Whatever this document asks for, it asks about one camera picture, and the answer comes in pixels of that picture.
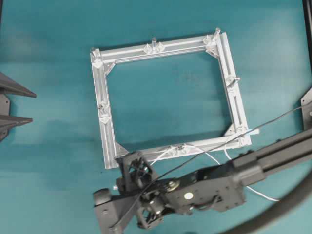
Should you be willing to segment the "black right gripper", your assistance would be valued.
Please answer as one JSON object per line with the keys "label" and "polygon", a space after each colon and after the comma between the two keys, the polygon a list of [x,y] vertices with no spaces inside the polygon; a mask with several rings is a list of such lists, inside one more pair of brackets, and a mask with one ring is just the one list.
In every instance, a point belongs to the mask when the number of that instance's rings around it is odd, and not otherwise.
{"label": "black right gripper", "polygon": [[169,197],[178,188],[178,180],[158,180],[141,152],[128,153],[116,161],[121,177],[116,180],[120,195],[114,199],[119,209],[115,223],[129,223],[134,216],[138,223],[160,223],[166,215],[182,214],[177,200]]}

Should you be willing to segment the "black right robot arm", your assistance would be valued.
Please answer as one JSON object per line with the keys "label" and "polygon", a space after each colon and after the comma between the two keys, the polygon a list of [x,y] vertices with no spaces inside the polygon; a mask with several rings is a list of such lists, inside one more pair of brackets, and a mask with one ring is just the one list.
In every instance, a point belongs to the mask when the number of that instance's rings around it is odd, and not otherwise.
{"label": "black right robot arm", "polygon": [[243,189],[312,157],[312,132],[305,130],[227,163],[161,179],[139,153],[119,159],[115,206],[119,221],[137,216],[141,227],[191,209],[225,211],[245,202]]}

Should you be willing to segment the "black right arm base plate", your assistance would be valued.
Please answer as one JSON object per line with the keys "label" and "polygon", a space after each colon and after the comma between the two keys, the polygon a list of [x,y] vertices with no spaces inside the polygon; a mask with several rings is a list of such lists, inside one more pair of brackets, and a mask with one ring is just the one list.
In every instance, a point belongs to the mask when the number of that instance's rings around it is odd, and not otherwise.
{"label": "black right arm base plate", "polygon": [[302,106],[303,129],[307,130],[312,127],[312,88],[305,93],[300,102]]}

